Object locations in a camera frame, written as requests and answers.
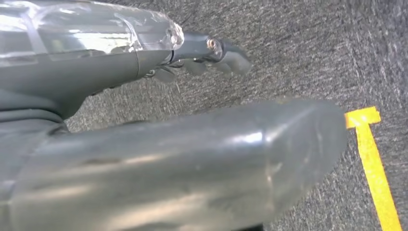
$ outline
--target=gray carpet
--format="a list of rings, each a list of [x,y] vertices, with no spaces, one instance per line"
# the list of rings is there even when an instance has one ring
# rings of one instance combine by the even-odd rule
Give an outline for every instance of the gray carpet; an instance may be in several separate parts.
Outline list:
[[[138,6],[133,0],[116,1]],[[255,63],[247,77],[180,73],[89,98],[72,131],[136,119],[167,119],[279,97],[330,99],[346,111],[377,106],[372,131],[403,230],[408,230],[408,2],[151,0],[185,30],[230,38]],[[271,231],[380,231],[355,133],[335,171]]]

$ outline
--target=yellow floor marking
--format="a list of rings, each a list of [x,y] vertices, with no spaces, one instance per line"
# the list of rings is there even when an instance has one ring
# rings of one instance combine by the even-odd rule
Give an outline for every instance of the yellow floor marking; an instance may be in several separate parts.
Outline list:
[[[356,128],[358,153],[363,163],[371,196],[383,231],[402,231],[380,153],[372,135],[370,124],[381,121],[375,107],[345,114],[347,128]]]

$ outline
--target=clear plastic shell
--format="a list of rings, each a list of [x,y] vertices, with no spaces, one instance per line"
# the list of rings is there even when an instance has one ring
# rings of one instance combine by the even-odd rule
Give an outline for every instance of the clear plastic shell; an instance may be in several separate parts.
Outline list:
[[[181,27],[159,12],[93,1],[0,3],[0,66],[35,62],[39,54],[60,60],[175,50],[183,42]]]

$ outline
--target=robotic hand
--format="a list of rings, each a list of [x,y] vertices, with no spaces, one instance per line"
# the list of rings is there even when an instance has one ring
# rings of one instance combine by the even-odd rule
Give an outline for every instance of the robotic hand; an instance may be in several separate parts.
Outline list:
[[[245,75],[251,68],[252,63],[245,52],[231,42],[216,39],[209,35],[198,32],[184,32],[183,45],[173,51],[170,67],[185,67],[194,75],[202,75],[209,64],[224,74]],[[156,77],[163,82],[174,80],[175,74],[167,67],[162,66],[152,70],[147,77]]]
[[[0,3],[1,231],[230,231],[268,222],[346,146],[332,103],[267,101],[70,133],[84,99],[171,68],[244,75],[230,42],[158,12],[92,1]]]

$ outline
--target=gray robot arm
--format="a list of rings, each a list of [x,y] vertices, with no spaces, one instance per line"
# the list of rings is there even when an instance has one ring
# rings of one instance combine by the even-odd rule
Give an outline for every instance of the gray robot arm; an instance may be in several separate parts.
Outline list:
[[[345,148],[342,110],[309,100],[71,134],[64,120],[103,89],[180,60],[195,74],[252,65],[140,9],[3,1],[0,15],[2,231],[241,229],[294,205]]]

